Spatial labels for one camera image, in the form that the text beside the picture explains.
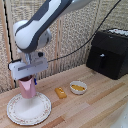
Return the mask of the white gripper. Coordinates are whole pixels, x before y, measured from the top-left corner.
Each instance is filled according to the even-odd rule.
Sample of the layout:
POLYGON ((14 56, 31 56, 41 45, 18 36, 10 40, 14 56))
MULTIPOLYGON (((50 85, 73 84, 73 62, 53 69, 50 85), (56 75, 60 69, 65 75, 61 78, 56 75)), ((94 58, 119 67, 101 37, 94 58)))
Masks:
POLYGON ((24 77, 42 72, 48 68, 48 62, 43 52, 31 53, 31 62, 26 64, 22 59, 12 61, 8 64, 11 71, 11 76, 14 80, 19 80, 24 77))

